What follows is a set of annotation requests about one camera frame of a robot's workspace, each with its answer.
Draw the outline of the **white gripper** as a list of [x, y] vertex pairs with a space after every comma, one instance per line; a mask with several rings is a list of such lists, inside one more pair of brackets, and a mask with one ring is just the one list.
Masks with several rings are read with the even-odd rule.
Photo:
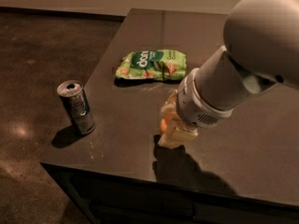
[[190, 143], [198, 136], [198, 130], [194, 127], [212, 128], [232, 116], [233, 109], [219, 110], [204, 100], [195, 85], [198, 71], [194, 68], [161, 107], [161, 118], [170, 121], [158, 141], [160, 147], [174, 149]]

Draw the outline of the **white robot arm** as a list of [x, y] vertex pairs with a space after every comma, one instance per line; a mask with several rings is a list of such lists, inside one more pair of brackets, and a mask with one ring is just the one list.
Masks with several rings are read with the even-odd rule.
[[159, 146], [190, 143], [200, 128], [278, 84], [299, 88], [299, 0], [241, 0], [224, 23], [223, 41], [162, 106]]

